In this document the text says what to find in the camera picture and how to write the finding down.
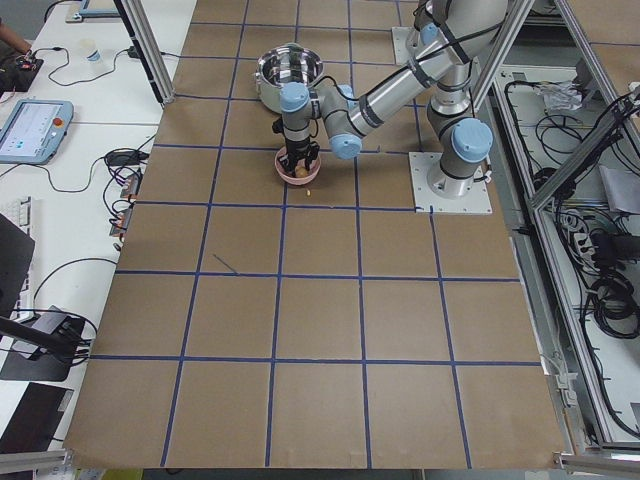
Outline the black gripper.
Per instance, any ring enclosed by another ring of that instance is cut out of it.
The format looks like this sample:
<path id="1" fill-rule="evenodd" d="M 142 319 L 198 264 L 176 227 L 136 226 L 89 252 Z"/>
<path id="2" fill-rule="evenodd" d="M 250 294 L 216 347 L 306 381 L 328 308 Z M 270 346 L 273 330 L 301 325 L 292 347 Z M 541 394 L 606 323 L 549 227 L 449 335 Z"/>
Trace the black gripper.
<path id="1" fill-rule="evenodd" d="M 320 146 L 310 138 L 301 141 L 286 139 L 284 152 L 277 155 L 277 162 L 285 173 L 293 173 L 300 160 L 306 170 L 311 170 L 311 163 L 318 157 Z"/>

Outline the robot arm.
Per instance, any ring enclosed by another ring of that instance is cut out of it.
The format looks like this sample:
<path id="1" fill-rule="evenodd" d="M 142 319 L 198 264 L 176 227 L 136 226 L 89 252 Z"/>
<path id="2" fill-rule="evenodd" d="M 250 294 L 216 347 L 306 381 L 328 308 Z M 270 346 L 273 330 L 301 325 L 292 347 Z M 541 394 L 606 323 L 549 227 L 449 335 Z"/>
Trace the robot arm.
<path id="1" fill-rule="evenodd" d="M 338 84 L 285 84 L 281 115 L 272 125 L 285 141 L 276 165 L 288 177 L 310 177 L 319 153 L 309 132 L 313 120 L 322 120 L 334 155 L 352 159 L 367 135 L 432 88 L 427 116 L 443 153 L 427 182 L 443 198 L 464 196 L 493 144 L 490 128 L 471 113 L 470 66 L 501 29 L 507 9 L 505 1 L 419 2 L 414 11 L 417 44 L 406 64 L 359 97 Z"/>

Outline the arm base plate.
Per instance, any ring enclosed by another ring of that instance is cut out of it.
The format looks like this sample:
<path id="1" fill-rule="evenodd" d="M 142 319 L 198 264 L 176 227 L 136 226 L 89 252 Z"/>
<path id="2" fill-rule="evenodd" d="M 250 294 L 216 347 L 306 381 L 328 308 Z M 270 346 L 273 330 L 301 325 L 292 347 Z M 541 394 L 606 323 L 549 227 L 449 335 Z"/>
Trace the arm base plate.
<path id="1" fill-rule="evenodd" d="M 424 47 L 420 32 L 414 27 L 393 27 L 391 35 L 395 64 L 398 66 L 406 65 Z"/>
<path id="2" fill-rule="evenodd" d="M 441 169 L 440 152 L 410 152 L 414 209 L 425 214 L 490 215 L 493 213 L 482 164 L 466 179 Z"/>

